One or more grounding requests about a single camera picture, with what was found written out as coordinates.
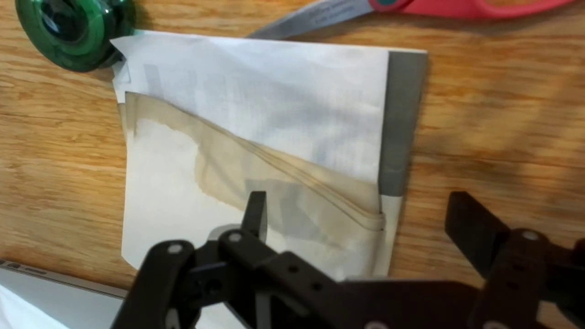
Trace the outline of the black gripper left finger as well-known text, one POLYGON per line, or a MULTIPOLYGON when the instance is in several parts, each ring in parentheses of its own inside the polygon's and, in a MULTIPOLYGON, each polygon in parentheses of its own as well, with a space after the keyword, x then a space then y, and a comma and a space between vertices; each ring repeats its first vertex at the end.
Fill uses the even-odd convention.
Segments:
POLYGON ((264 239, 267 234, 267 193, 253 192, 247 201, 242 228, 254 237, 264 239))

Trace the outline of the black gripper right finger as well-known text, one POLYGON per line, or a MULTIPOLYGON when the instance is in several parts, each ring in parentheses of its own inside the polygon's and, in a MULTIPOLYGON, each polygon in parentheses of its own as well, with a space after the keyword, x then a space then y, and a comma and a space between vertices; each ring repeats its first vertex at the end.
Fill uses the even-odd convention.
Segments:
POLYGON ((474 268, 487 276, 510 228, 468 192, 448 197, 445 230, 474 268))

